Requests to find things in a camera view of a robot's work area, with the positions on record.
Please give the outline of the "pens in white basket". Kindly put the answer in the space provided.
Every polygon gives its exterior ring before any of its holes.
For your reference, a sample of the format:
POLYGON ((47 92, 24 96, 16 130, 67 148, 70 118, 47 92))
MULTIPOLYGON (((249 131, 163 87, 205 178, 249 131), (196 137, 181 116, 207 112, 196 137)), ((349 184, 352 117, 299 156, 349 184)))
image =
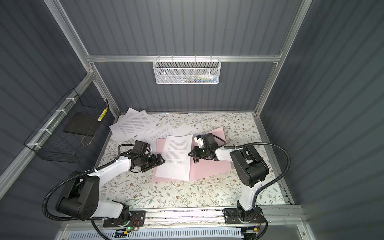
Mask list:
POLYGON ((181 79, 178 79, 181 83, 208 83, 208 84, 215 84, 219 82, 219 76, 217 75, 210 75, 210 74, 203 74, 203 75, 192 75, 187 76, 181 79))

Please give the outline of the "horizontal aluminium frame bar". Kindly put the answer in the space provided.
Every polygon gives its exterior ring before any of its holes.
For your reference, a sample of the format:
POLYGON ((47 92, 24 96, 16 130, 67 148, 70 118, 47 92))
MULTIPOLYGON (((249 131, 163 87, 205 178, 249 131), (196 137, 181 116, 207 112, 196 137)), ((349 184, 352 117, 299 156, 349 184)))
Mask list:
POLYGON ((152 63, 156 62, 223 62, 223 63, 278 63, 281 55, 250 55, 250 56, 175 56, 175 55, 154 55, 154 56, 128 56, 128 55, 91 55, 86 59, 92 63, 152 63))

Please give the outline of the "floral patterned table mat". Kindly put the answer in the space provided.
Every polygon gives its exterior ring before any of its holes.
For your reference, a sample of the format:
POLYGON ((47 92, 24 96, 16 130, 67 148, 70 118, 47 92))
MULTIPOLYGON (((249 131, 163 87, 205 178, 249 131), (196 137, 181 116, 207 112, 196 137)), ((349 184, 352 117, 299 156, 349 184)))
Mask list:
MULTIPOLYGON (((261 140, 252 113, 156 114, 156 128, 170 125, 177 129, 187 124, 202 134, 223 127, 228 145, 242 145, 261 140)), ((191 208, 234 206, 241 195, 242 184, 231 163, 227 173, 197 181, 152 182, 153 171, 125 172, 100 189, 102 200, 128 204, 132 209, 191 208)))

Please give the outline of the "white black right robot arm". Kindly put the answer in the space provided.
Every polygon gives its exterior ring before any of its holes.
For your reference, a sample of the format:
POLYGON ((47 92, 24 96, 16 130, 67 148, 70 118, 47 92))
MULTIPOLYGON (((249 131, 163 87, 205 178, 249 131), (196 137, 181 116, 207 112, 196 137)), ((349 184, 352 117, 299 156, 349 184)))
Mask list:
POLYGON ((233 163, 238 178, 243 184, 241 196, 237 202, 236 216, 240 222, 248 223, 258 215, 256 203, 258 191, 269 174, 269 167, 255 149, 255 146, 261 145, 261 143, 220 146, 217 140, 226 143, 222 138, 212 133, 197 135, 194 138, 197 145, 189 152, 189 156, 193 158, 195 163, 200 160, 233 163))

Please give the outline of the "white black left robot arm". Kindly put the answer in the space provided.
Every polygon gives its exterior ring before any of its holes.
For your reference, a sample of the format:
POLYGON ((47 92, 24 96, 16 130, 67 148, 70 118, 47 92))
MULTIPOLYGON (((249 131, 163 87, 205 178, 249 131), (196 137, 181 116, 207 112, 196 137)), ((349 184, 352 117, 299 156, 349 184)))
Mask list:
POLYGON ((56 203, 56 211, 76 220, 108 219, 117 224, 131 221, 129 206, 102 200, 100 189, 110 180, 125 172, 144 173, 165 163, 161 154, 152 154, 148 143, 118 146, 117 156, 110 162, 83 173, 72 173, 61 186, 63 190, 56 203))

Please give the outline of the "black foam pad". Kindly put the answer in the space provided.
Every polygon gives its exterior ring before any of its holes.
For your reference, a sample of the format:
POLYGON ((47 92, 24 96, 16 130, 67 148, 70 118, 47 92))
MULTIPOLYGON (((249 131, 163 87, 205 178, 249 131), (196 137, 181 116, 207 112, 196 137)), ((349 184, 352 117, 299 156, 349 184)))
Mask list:
POLYGON ((64 127, 64 133, 93 137, 101 125, 97 119, 95 115, 78 112, 64 127))

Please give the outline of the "aluminium corner frame post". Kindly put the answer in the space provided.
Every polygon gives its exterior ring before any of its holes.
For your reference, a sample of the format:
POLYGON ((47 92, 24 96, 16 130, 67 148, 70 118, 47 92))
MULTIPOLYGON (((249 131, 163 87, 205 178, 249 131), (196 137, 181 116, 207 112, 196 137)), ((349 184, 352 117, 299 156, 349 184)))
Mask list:
POLYGON ((115 116, 115 118, 118 118, 121 114, 120 109, 113 96, 111 95, 102 76, 100 75, 99 70, 97 69, 94 63, 88 60, 88 57, 90 55, 85 45, 83 44, 79 34, 77 33, 74 25, 72 24, 69 16, 67 15, 63 5, 60 1, 47 0, 44 1, 44 3, 48 7, 49 11, 51 12, 55 21, 59 25, 60 29, 64 33, 65 37, 67 38, 68 42, 70 43, 71 47, 73 48, 74 52, 82 63, 84 69, 87 72, 94 74, 94 85, 98 89, 100 95, 104 99, 108 100, 110 111, 115 116))

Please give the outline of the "yellow marker pen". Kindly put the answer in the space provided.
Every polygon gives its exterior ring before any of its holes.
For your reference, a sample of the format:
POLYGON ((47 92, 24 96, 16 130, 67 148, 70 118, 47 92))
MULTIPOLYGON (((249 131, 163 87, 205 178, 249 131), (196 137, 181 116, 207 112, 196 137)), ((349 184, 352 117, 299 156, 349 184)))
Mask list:
POLYGON ((102 113, 99 115, 99 117, 98 117, 98 119, 97 119, 97 121, 98 122, 101 122, 102 120, 103 120, 103 118, 105 117, 105 115, 107 114, 107 112, 108 112, 108 107, 106 107, 103 111, 102 111, 102 113))

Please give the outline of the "pink file folder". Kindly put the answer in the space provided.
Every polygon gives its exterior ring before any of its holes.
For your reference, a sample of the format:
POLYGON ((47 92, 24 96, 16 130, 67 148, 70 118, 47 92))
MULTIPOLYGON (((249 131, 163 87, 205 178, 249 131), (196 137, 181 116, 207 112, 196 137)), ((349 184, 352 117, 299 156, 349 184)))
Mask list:
MULTIPOLYGON (((218 137, 224 137, 225 133, 223 127, 214 129, 209 131, 208 133, 218 134, 218 137)), ((158 139, 156 151, 159 154, 162 154, 166 139, 158 139)), ((156 176, 156 171, 158 168, 155 168, 153 171, 152 182, 154 183, 165 183, 165 182, 180 182, 182 180, 162 178, 156 176)), ((190 177, 188 181, 197 181, 199 179, 211 177, 218 174, 223 174, 230 172, 232 170, 231 162, 229 161, 208 161, 208 160, 200 160, 199 163, 195 164, 193 160, 191 160, 190 164, 190 177)))

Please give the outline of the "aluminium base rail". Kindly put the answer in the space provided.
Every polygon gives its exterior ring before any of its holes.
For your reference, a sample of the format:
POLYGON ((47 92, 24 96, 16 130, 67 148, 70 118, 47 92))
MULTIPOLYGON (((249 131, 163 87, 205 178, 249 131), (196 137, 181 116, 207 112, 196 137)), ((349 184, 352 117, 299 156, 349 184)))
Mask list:
MULTIPOLYGON (((269 226, 304 224, 307 218, 300 205, 260 206, 269 226)), ((142 229, 197 228, 197 227, 254 227, 259 214, 253 214, 249 221, 241 222, 238 217, 226 217, 225 207, 164 208, 145 209, 144 217, 138 217, 142 229)))

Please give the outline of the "metal folder clip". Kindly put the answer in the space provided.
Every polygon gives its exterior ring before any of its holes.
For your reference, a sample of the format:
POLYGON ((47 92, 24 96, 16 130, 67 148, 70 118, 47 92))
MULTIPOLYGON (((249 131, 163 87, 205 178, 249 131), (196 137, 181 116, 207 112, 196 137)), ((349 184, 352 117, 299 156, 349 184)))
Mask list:
POLYGON ((199 158, 197 158, 197 157, 195 156, 195 157, 193 157, 193 159, 194 159, 194 163, 195 163, 195 164, 199 163, 199 160, 200 160, 199 158))

